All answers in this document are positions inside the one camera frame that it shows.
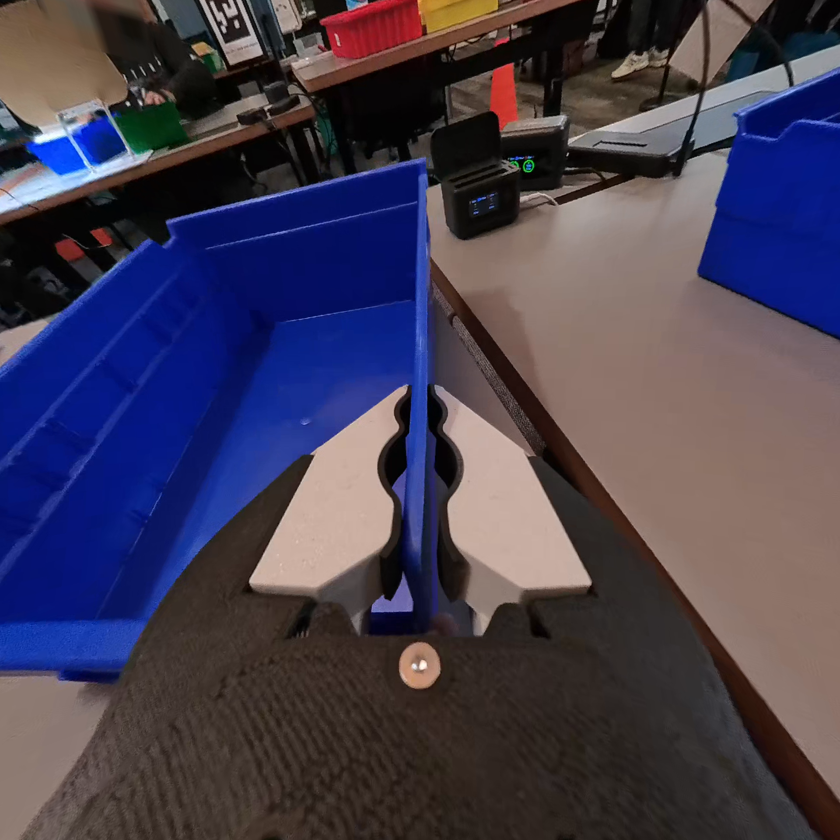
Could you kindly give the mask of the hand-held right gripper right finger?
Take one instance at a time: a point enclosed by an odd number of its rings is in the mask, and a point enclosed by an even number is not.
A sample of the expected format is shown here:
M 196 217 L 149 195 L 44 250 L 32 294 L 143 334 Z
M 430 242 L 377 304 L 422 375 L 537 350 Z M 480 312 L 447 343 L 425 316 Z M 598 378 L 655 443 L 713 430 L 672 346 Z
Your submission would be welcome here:
M 482 635 L 499 606 L 528 605 L 592 588 L 533 458 L 444 388 L 428 396 L 437 513 L 438 579 L 465 603 Z

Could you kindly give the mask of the brown background table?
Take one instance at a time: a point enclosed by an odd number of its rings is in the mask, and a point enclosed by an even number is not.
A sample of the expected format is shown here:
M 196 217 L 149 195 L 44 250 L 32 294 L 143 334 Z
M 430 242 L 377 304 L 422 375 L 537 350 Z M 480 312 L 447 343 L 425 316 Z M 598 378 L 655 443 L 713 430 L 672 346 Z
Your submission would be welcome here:
M 263 93 L 222 107 L 204 119 L 189 122 L 187 142 L 172 149 L 121 154 L 92 170 L 58 175 L 42 164 L 32 164 L 20 173 L 4 177 L 1 190 L 1 225 L 61 207 L 81 198 L 102 193 L 116 186 L 137 181 L 186 162 L 220 151 L 233 149 L 264 135 L 292 130 L 315 120 L 315 108 L 302 101 L 294 108 L 269 116 L 267 120 L 244 125 L 240 114 L 252 109 L 266 109 Z

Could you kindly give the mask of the large green plastic bin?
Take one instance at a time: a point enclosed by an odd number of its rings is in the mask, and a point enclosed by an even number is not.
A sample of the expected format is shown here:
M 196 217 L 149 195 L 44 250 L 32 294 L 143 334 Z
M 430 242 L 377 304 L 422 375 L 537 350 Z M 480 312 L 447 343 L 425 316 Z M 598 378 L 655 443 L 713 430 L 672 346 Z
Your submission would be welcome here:
M 182 125 L 181 114 L 171 101 L 117 113 L 114 121 L 134 154 L 176 148 L 190 140 Z

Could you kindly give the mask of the clear acrylic box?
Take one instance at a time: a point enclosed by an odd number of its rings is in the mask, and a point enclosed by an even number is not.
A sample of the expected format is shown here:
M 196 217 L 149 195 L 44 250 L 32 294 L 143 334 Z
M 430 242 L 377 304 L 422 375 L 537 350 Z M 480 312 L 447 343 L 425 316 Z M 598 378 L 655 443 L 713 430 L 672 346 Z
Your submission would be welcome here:
M 59 126 L 79 153 L 84 165 L 95 171 L 118 158 L 133 158 L 109 106 L 99 99 L 81 102 L 56 113 Z

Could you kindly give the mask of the black white marker sign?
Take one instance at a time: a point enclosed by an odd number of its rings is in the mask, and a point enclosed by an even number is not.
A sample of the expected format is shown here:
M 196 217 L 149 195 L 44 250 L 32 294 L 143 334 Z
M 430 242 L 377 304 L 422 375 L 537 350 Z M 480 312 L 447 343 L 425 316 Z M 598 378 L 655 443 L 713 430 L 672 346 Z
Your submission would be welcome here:
M 264 50 L 244 1 L 197 1 L 226 68 L 262 58 Z

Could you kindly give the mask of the orange traffic cone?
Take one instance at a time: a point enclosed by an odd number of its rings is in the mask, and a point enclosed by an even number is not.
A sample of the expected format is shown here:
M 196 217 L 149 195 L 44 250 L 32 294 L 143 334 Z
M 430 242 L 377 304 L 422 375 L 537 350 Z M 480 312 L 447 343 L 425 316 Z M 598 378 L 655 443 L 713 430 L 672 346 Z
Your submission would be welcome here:
M 518 121 L 517 86 L 513 64 L 507 64 L 492 71 L 490 110 L 496 114 L 500 130 Z

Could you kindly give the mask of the long brown table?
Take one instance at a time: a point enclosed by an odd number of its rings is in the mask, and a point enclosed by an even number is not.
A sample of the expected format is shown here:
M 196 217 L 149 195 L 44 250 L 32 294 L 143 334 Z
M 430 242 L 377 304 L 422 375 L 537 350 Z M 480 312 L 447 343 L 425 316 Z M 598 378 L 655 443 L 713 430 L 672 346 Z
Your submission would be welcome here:
M 293 59 L 289 69 L 309 94 L 325 91 L 410 60 L 441 53 L 452 46 L 509 27 L 525 25 L 531 32 L 479 54 L 487 63 L 477 74 L 531 57 L 544 50 L 561 49 L 564 43 L 590 34 L 599 2 L 504 2 L 497 11 L 441 29 L 370 56 L 348 59 L 331 52 L 308 59 Z

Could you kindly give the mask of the cardboard box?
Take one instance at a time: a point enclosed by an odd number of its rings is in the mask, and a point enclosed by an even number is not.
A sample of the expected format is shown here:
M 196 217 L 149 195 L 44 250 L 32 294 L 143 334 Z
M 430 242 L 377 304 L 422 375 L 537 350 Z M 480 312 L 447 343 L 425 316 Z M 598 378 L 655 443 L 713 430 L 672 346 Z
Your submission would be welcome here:
M 1 99 L 15 116 L 44 128 L 86 102 L 126 99 L 96 11 L 92 2 L 2 4 Z

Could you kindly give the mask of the red plastic bin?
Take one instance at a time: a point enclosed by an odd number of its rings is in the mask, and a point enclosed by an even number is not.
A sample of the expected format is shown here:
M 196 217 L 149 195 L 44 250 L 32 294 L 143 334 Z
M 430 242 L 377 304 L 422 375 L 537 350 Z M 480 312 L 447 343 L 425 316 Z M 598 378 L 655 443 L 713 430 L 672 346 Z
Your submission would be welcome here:
M 423 36 L 417 1 L 377 1 L 325 17 L 332 53 L 361 59 Z

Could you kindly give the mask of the blue plastic bin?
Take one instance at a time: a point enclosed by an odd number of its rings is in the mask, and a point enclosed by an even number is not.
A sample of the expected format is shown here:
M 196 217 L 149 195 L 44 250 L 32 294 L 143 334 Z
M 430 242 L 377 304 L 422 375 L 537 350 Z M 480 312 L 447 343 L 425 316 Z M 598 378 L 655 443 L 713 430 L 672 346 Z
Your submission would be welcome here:
M 218 531 L 352 424 L 395 501 L 385 632 L 424 624 L 424 160 L 173 219 L 2 366 L 2 673 L 115 679 Z
M 698 274 L 839 337 L 839 69 L 737 113 Z

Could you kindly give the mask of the small blue bin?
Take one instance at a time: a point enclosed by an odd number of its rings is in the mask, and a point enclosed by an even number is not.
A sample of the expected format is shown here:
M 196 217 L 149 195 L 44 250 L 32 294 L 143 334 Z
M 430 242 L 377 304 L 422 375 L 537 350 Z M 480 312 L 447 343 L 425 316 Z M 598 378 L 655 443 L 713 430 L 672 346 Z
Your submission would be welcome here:
M 24 147 L 37 161 L 58 175 L 70 175 L 87 169 L 62 129 L 42 133 L 26 142 Z

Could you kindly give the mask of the yellow plastic bin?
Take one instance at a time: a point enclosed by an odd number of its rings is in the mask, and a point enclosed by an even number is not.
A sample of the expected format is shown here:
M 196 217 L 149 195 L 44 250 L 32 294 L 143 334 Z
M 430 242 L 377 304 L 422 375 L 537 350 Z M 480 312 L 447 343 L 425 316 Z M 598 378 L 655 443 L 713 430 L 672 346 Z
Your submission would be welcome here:
M 431 35 L 494 14 L 499 1 L 418 1 L 417 6 L 426 34 Z

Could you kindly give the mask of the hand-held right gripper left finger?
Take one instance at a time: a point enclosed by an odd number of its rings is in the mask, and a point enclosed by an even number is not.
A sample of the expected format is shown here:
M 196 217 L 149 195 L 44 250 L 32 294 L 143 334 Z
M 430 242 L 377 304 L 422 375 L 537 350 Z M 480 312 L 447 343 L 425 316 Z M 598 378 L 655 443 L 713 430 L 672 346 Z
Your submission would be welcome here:
M 249 578 L 264 595 L 342 606 L 357 632 L 371 607 L 403 577 L 403 505 L 394 484 L 406 470 L 403 385 L 317 447 Z

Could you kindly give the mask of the black charger box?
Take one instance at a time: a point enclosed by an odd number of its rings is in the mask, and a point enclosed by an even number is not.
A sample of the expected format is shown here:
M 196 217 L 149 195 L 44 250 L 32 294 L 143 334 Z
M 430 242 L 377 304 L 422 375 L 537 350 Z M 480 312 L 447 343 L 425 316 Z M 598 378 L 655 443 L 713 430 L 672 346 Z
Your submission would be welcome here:
M 502 158 L 520 171 L 520 192 L 559 189 L 568 155 L 567 114 L 509 122 L 500 131 Z

